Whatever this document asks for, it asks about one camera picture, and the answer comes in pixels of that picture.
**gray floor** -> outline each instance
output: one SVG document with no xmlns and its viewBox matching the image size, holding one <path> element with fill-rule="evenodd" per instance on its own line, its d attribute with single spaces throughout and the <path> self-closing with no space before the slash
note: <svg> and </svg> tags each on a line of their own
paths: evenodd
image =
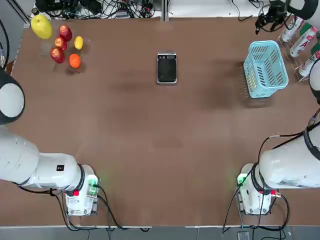
<svg viewBox="0 0 320 240">
<path fill-rule="evenodd" d="M 126 231 L 115 230 L 110 233 L 112 240 L 237 240 L 238 232 L 249 232 L 252 240 L 252 230 L 232 228 L 221 235 L 221 228 L 184 228 L 184 227 L 153 227 L 144 233 L 140 229 Z M 318 240 L 320 227 L 298 226 L 285 228 L 286 240 Z M 254 232 L 254 239 L 263 237 L 279 238 L 279 233 L 270 233 L 262 229 Z M 87 240 L 87 231 L 71 232 L 66 228 L 10 228 L 0 229 L 0 240 Z M 108 240 L 105 229 L 90 231 L 90 240 Z"/>
</svg>

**red label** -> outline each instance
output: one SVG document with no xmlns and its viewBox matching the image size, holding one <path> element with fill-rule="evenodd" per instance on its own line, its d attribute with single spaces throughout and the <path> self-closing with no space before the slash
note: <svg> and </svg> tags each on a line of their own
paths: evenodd
<svg viewBox="0 0 320 240">
<path fill-rule="evenodd" d="M 306 37 L 306 39 L 308 39 L 309 41 L 311 41 L 312 39 L 314 39 L 314 37 L 315 37 L 315 36 L 309 35 L 309 36 Z"/>
<path fill-rule="evenodd" d="M 305 47 L 305 46 L 307 46 L 308 42 L 309 42 L 309 41 L 305 41 L 305 42 L 302 43 L 299 47 Z"/>
</svg>

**orange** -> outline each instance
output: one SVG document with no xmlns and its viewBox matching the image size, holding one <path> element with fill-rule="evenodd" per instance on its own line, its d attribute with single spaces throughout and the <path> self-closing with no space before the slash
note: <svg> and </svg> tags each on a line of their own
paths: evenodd
<svg viewBox="0 0 320 240">
<path fill-rule="evenodd" d="M 71 54 L 69 57 L 70 66 L 73 68 L 78 68 L 81 64 L 81 58 L 78 54 Z"/>
</svg>

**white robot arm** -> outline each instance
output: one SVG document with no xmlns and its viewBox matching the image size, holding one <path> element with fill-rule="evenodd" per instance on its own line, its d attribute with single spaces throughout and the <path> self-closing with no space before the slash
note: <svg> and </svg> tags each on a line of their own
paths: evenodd
<svg viewBox="0 0 320 240">
<path fill-rule="evenodd" d="M 25 109 L 21 86 L 0 69 L 0 180 L 21 187 L 52 188 L 65 193 L 69 215 L 90 215 L 97 202 L 98 178 L 88 165 L 77 164 L 64 153 L 41 153 L 4 126 Z"/>
<path fill-rule="evenodd" d="M 311 68 L 309 83 L 320 104 L 319 76 L 320 60 L 317 60 Z M 320 188 L 320 123 L 315 124 L 319 112 L 299 135 L 263 152 L 259 164 L 248 163 L 242 168 L 237 181 L 241 185 L 247 176 L 239 188 L 240 207 L 246 214 L 267 214 L 272 190 Z"/>
</svg>

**red apple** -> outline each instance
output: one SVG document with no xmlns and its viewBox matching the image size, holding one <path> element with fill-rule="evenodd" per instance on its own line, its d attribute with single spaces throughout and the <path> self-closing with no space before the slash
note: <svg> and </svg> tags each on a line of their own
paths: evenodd
<svg viewBox="0 0 320 240">
<path fill-rule="evenodd" d="M 60 26 L 60 36 L 64 38 L 67 42 L 69 42 L 72 39 L 72 32 L 70 28 L 67 25 Z"/>
<path fill-rule="evenodd" d="M 61 37 L 58 36 L 55 41 L 54 41 L 54 45 L 56 45 L 57 47 L 61 48 L 63 51 L 67 49 L 67 42 L 66 40 Z"/>
<path fill-rule="evenodd" d="M 52 48 L 50 55 L 52 59 L 58 64 L 62 64 L 65 60 L 65 54 L 61 47 L 56 46 Z"/>
</svg>

